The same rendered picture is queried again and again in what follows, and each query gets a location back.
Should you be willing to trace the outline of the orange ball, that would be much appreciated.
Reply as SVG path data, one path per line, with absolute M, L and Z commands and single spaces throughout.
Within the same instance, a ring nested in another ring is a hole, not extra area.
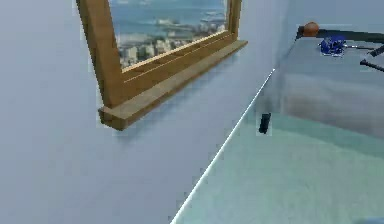
M 319 32 L 319 25 L 316 22 L 308 22 L 303 29 L 305 37 L 315 37 Z

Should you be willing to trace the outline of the blue crumpled object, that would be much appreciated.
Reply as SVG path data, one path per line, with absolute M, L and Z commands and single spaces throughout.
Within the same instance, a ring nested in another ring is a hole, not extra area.
M 344 53 L 346 39 L 344 36 L 327 36 L 320 43 L 320 52 L 327 56 L 340 56 Z

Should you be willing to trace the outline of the wooden framed window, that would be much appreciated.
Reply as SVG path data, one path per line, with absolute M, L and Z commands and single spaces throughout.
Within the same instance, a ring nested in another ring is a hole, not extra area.
M 122 68 L 108 0 L 76 0 L 103 106 L 101 123 L 124 130 L 247 42 L 238 38 L 242 0 L 227 1 L 227 25 L 149 60 Z

